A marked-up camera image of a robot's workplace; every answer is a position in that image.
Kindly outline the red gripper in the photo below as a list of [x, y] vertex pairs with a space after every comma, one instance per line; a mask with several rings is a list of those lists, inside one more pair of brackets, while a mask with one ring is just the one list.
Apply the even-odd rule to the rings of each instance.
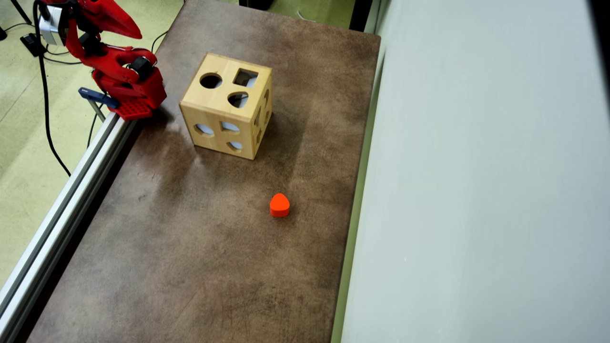
[[70, 23], [74, 32], [81, 30], [96, 35], [112, 32], [141, 39], [139, 26], [114, 0], [87, 0], [86, 11], [78, 0], [40, 0], [39, 31], [43, 35], [67, 35]]

